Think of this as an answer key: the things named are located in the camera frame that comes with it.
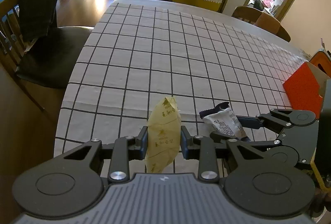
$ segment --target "metal screw head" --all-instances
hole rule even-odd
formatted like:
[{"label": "metal screw head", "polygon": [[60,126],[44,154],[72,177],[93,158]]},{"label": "metal screw head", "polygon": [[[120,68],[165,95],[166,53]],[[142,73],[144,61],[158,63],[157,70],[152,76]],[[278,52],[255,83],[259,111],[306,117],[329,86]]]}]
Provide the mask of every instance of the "metal screw head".
[{"label": "metal screw head", "polygon": [[217,177],[217,174],[213,171],[204,171],[201,173],[201,177],[203,179],[215,179]]},{"label": "metal screw head", "polygon": [[122,180],[126,177],[126,173],[121,171],[112,172],[110,178],[113,180]]}]

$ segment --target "pink cloth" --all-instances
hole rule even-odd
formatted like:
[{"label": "pink cloth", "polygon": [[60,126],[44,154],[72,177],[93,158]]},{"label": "pink cloth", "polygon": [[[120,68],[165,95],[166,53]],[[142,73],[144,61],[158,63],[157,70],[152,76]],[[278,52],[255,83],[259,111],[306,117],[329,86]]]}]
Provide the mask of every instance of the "pink cloth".
[{"label": "pink cloth", "polygon": [[273,0],[261,0],[262,4],[266,8],[271,8],[273,4]]}]

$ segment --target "white tablecloth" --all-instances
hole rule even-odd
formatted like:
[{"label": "white tablecloth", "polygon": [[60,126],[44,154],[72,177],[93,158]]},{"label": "white tablecloth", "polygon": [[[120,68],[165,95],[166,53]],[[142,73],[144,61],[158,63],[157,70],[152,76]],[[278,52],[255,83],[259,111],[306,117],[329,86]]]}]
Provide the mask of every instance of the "white tablecloth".
[{"label": "white tablecloth", "polygon": [[[199,111],[220,102],[229,101],[241,116],[291,108],[282,83],[304,59],[225,25],[222,18],[113,3],[72,72],[54,156],[92,138],[105,144],[137,136],[156,103],[167,95],[175,96],[182,125],[192,136],[209,135]],[[255,141],[276,138],[267,129],[245,131]],[[196,172],[197,165],[180,153],[164,172]],[[144,172],[144,163],[131,161],[130,172]]]}]

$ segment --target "black chair cushion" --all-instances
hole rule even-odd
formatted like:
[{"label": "black chair cushion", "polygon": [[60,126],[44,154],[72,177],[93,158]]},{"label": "black chair cushion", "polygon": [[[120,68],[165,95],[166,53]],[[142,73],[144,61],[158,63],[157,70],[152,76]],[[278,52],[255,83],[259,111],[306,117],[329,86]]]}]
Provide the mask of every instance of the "black chair cushion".
[{"label": "black chair cushion", "polygon": [[92,27],[52,28],[22,58],[16,75],[48,88],[66,88]]}]

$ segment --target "yellow food packet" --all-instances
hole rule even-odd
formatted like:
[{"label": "yellow food packet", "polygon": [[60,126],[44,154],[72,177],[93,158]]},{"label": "yellow food packet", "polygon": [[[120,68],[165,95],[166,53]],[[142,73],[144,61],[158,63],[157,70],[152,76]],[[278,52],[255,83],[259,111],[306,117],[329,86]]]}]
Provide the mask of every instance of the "yellow food packet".
[{"label": "yellow food packet", "polygon": [[165,97],[155,106],[147,126],[147,172],[161,173],[179,152],[181,118],[174,97]]}]

